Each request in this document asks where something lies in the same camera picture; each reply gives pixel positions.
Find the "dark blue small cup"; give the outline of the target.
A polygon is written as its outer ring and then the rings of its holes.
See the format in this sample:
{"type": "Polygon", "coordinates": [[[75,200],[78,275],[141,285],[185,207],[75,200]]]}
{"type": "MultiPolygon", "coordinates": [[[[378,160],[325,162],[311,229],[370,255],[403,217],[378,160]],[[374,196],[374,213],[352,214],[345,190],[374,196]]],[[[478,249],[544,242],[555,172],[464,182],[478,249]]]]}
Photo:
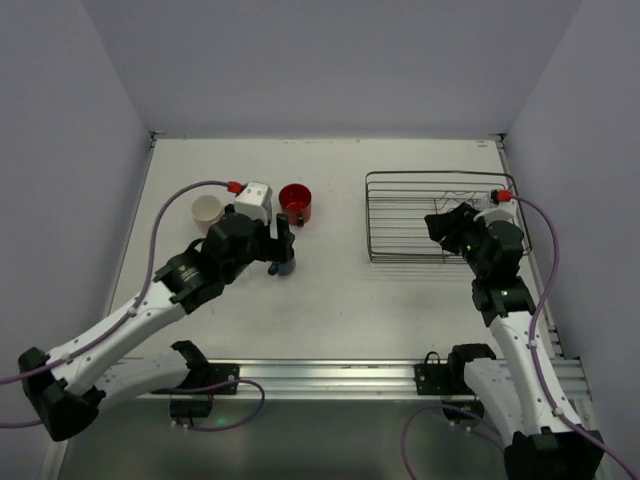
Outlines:
{"type": "Polygon", "coordinates": [[[277,263],[276,266],[277,266],[277,274],[279,276],[288,276],[296,268],[296,258],[291,257],[290,259],[284,262],[277,263]]]}

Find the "red mug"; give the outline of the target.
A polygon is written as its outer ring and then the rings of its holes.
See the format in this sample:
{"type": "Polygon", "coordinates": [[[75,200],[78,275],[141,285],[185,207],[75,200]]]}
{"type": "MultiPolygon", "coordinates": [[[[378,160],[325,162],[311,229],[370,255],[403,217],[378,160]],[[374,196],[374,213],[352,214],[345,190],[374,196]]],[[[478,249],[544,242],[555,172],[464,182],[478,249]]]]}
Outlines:
{"type": "Polygon", "coordinates": [[[287,216],[288,223],[303,227],[311,218],[312,193],[310,189],[299,183],[284,186],[278,194],[281,212],[287,216]]]}

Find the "pink mug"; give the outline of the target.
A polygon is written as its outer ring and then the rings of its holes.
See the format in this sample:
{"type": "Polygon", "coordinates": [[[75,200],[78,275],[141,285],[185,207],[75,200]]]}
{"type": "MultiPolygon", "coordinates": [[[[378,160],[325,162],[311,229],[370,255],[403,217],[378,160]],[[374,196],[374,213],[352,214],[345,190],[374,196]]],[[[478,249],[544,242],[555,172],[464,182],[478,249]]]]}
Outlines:
{"type": "Polygon", "coordinates": [[[223,204],[214,195],[199,196],[191,206],[192,218],[203,234],[207,234],[210,227],[220,220],[223,213],[223,204]]]}

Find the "clear faceted glass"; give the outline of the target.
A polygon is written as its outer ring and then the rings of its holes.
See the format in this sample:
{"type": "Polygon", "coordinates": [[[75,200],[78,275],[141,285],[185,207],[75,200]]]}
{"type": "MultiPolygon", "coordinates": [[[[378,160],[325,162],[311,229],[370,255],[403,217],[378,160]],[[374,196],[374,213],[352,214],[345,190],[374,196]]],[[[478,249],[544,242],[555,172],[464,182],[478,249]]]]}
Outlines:
{"type": "Polygon", "coordinates": [[[490,208],[494,208],[496,204],[491,200],[490,196],[482,196],[474,198],[472,201],[472,206],[478,211],[484,211],[490,208]]]}

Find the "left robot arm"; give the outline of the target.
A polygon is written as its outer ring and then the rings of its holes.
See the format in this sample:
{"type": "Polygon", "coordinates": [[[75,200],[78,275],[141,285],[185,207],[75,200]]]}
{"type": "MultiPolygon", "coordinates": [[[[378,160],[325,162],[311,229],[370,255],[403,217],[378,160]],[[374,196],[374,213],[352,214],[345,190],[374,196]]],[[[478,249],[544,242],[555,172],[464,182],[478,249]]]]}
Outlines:
{"type": "Polygon", "coordinates": [[[295,236],[286,215],[270,226],[231,211],[158,270],[149,270],[141,291],[119,310],[64,345],[32,347],[18,359],[22,388],[54,441],[85,430],[101,410],[141,394],[205,394],[238,383],[214,373],[188,340],[174,342],[136,369],[123,357],[155,333],[221,296],[253,262],[271,275],[295,267],[295,236]]]}

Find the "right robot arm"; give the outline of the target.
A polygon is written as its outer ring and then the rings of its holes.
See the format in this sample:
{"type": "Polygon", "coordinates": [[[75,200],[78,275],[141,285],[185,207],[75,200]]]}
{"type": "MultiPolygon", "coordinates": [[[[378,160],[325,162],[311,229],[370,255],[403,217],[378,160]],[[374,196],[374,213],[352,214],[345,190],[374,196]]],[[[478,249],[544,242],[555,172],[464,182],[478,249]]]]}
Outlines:
{"type": "Polygon", "coordinates": [[[514,202],[479,211],[467,203],[425,216],[429,237],[471,269],[472,300],[504,360],[482,345],[450,355],[451,378],[479,397],[504,445],[510,479],[592,479],[603,457],[598,432],[585,430],[548,358],[536,307],[519,275],[524,233],[514,202]]]}

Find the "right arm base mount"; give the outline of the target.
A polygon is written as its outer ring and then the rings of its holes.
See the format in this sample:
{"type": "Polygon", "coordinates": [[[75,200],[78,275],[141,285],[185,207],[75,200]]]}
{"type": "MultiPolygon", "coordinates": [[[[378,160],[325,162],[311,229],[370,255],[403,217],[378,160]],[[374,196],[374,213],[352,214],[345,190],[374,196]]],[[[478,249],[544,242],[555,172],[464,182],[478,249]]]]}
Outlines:
{"type": "Polygon", "coordinates": [[[413,365],[416,393],[441,399],[455,396],[472,397],[472,400],[444,401],[444,404],[483,418],[484,406],[463,378],[466,364],[483,358],[495,360],[496,355],[488,345],[480,343],[455,345],[445,360],[435,351],[428,352],[422,362],[413,365]]]}

